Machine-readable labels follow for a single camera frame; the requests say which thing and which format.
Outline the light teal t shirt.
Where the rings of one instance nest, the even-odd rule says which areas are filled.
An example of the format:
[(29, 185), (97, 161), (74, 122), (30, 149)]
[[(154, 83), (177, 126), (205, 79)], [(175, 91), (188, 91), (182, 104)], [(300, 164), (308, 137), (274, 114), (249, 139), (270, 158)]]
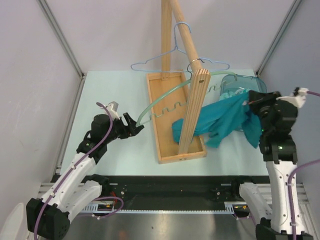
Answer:
[(237, 95), (241, 95), (244, 93), (248, 93), (250, 91), (250, 89), (245, 89), (245, 88), (238, 88), (238, 89), (232, 89), (232, 90), (227, 90), (226, 92), (223, 92), (220, 97), (219, 100), (225, 100), (231, 97), (235, 97)]

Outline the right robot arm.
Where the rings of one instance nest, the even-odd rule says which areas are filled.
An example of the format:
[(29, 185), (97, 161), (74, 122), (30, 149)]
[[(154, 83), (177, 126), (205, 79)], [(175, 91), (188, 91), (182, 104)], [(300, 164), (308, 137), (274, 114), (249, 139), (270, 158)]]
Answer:
[(305, 104), (307, 88), (297, 87), (289, 96), (278, 91), (249, 92), (248, 105), (258, 116), (262, 128), (259, 149), (263, 155), (271, 190), (272, 205), (268, 205), (256, 184), (237, 183), (230, 188), (231, 196), (245, 200), (256, 221), (258, 240), (312, 240), (307, 233), (299, 209), (296, 187), (298, 155), (291, 136), (298, 110)]

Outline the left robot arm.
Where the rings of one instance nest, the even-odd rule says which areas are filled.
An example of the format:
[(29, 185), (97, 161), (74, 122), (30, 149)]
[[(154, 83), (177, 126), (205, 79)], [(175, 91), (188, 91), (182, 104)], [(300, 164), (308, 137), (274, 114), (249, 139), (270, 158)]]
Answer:
[(27, 203), (27, 229), (34, 237), (63, 239), (72, 221), (91, 201), (109, 199), (107, 177), (93, 174), (80, 189), (78, 186), (107, 152), (109, 143), (134, 137), (143, 129), (128, 113), (123, 117), (114, 117), (110, 112), (96, 115), (67, 170), (50, 190)]

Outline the dark teal t shirt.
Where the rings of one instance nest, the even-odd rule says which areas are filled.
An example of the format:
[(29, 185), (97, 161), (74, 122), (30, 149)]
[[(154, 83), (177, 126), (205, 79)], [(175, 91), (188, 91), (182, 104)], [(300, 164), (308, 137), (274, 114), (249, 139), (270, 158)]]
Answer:
[(222, 140), (237, 128), (242, 128), (246, 140), (257, 148), (262, 134), (260, 119), (250, 106), (249, 93), (235, 95), (201, 108), (193, 135), (208, 134), (206, 145), (218, 148)]

